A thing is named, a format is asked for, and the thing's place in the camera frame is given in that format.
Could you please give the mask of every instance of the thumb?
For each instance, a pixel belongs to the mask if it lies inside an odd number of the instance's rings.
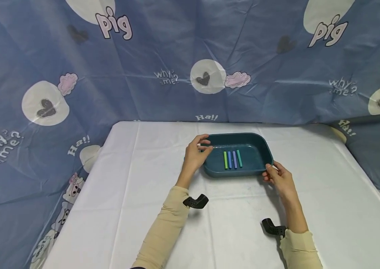
[[[204,156],[205,158],[207,158],[208,155],[212,152],[213,149],[214,149],[213,146],[209,146],[209,147],[207,147],[206,150],[204,150],[204,151],[202,152],[203,156]]]
[[[266,167],[267,172],[269,173],[269,175],[271,176],[271,178],[273,179],[274,182],[281,179],[281,176],[278,175],[277,169],[275,169],[272,165],[266,164],[265,167]]]

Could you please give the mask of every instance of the chalk stick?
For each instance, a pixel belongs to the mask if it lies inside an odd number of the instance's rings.
[[[238,155],[239,167],[242,168],[242,166],[243,166],[243,162],[241,161],[241,154],[239,154],[239,150],[236,150],[236,154]]]
[[[224,156],[224,169],[227,170],[227,156],[226,156],[226,152],[223,152],[223,156]]]
[[[236,153],[235,152],[232,152],[232,154],[233,154],[233,164],[235,165],[235,169],[237,169],[238,168],[238,166],[236,165]]]
[[[230,155],[230,152],[227,152],[227,157],[229,158],[229,169],[232,169],[232,157]]]

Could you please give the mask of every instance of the teal chalk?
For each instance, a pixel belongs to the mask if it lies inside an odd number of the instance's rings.
[[[239,150],[236,151],[236,154],[238,155],[238,162],[239,162],[239,167],[243,167],[243,162],[241,160],[241,154],[239,153]]]

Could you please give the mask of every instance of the black plastic clamp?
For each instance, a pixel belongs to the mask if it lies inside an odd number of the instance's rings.
[[[202,209],[206,206],[208,201],[209,201],[208,197],[201,194],[201,195],[199,195],[198,199],[196,199],[196,200],[191,198],[191,197],[185,199],[183,201],[183,204],[184,204],[184,206],[188,206],[188,207],[192,207],[192,208],[196,208],[196,209]]]
[[[286,236],[286,226],[274,226],[271,219],[264,219],[262,226],[270,235]]]

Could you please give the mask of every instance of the green chalk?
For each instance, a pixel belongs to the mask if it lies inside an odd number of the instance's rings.
[[[224,169],[227,170],[227,155],[226,155],[226,152],[223,152],[223,156],[224,156]]]
[[[236,154],[238,155],[239,167],[242,168],[243,162],[241,161],[241,154],[239,153],[239,150],[236,150]]]

